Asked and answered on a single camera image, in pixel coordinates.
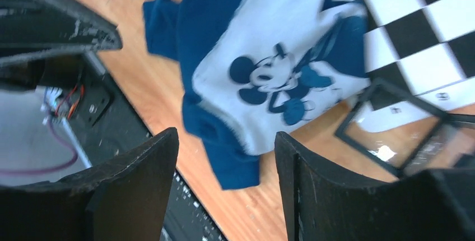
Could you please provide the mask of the black square display box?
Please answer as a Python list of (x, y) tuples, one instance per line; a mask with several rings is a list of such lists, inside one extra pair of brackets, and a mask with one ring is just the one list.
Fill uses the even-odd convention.
[(335, 132), (392, 175), (474, 169), (474, 106), (447, 111), (378, 78)]

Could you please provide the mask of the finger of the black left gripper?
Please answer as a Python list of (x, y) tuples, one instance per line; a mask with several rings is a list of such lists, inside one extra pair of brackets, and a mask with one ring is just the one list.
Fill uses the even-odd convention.
[(1, 0), (1, 66), (122, 45), (117, 27), (77, 0)]

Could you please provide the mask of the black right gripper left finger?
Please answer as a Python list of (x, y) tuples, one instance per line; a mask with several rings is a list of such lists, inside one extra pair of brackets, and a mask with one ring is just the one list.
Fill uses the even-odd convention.
[(1, 239), (159, 240), (178, 151), (167, 128), (56, 182), (1, 186)]

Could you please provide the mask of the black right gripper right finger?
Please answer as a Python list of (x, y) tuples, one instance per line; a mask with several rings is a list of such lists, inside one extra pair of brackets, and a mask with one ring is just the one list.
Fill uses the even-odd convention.
[(474, 170), (426, 169), (386, 183), (278, 132), (288, 240), (473, 240)]

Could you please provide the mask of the blue t-shirt garment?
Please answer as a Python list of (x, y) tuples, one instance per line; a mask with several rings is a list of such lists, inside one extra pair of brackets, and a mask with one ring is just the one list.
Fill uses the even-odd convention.
[(259, 158), (369, 85), (359, 1), (149, 0), (147, 50), (179, 62), (186, 131), (224, 190), (257, 186)]

